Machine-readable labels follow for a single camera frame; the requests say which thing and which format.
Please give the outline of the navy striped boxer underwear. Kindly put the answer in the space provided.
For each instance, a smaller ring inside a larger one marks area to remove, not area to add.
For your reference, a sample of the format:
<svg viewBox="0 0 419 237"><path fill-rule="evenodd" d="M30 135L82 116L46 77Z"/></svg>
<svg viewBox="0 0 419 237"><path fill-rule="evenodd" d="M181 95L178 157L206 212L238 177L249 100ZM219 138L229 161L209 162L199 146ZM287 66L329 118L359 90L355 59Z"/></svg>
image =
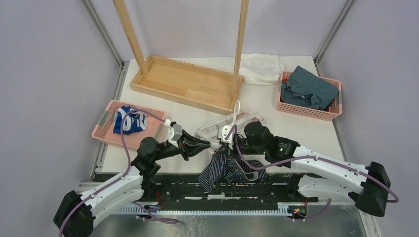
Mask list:
<svg viewBox="0 0 419 237"><path fill-rule="evenodd" d="M214 154L210 163L198 176L199 184L208 193L219 181L227 183L249 183L267 176L266 169L258 160L240 160L227 154Z"/></svg>

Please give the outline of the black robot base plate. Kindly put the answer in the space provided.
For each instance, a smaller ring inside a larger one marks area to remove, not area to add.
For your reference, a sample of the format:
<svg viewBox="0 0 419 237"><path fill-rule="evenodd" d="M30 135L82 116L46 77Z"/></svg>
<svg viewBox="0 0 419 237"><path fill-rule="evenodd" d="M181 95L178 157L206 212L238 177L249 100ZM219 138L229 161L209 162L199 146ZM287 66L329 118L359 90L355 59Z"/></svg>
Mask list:
<svg viewBox="0 0 419 237"><path fill-rule="evenodd" d="M276 210L278 203L318 202L305 198L298 189L303 174L271 173L251 183L221 180L208 193L197 174L162 173L153 177L140 203L162 203L164 211L263 211Z"/></svg>

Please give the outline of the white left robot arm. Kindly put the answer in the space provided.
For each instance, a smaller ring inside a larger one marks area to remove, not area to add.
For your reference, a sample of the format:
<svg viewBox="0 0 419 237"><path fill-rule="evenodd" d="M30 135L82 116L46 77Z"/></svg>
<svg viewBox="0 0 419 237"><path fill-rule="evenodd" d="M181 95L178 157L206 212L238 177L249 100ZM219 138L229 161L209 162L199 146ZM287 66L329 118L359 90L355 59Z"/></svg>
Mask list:
<svg viewBox="0 0 419 237"><path fill-rule="evenodd" d="M210 142L198 139L185 130L171 132L165 142L153 137L141 140L137 156L126 171L88 191L70 191L63 197L53 218L61 237L87 237L106 217L126 204L155 196L155 187L147 183L160 169L158 160L181 155L188 160L205 149Z"/></svg>

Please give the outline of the white plastic clip hanger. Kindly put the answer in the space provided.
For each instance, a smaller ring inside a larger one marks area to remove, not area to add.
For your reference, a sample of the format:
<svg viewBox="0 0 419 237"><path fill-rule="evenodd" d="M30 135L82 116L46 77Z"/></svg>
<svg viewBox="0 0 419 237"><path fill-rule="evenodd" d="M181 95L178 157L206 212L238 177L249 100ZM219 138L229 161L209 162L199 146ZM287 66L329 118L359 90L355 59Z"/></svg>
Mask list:
<svg viewBox="0 0 419 237"><path fill-rule="evenodd" d="M242 110L238 100L235 102L232 114L198 127L195 136L209 141L211 148L216 149L221 146L222 137L230 132L234 124L237 126L237 133L244 134L245 126L253 121L264 122L264 118L248 110Z"/></svg>

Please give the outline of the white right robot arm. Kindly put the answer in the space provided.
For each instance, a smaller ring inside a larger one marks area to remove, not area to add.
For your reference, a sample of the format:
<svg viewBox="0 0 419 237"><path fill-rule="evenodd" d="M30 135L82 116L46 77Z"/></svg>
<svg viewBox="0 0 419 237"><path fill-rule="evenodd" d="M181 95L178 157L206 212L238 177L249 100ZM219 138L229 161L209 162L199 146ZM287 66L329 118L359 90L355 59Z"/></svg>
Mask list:
<svg viewBox="0 0 419 237"><path fill-rule="evenodd" d="M244 133L241 137L235 124L225 125L217 137L241 161L244 155L264 155L269 162L265 168L285 166L315 175L304 175L298 183L286 186L285 194L291 201L303 197L347 200L376 217L385 215L387 204L399 201L384 166L378 162L363 165L324 156L297 141L273 135L259 121L248 123Z"/></svg>

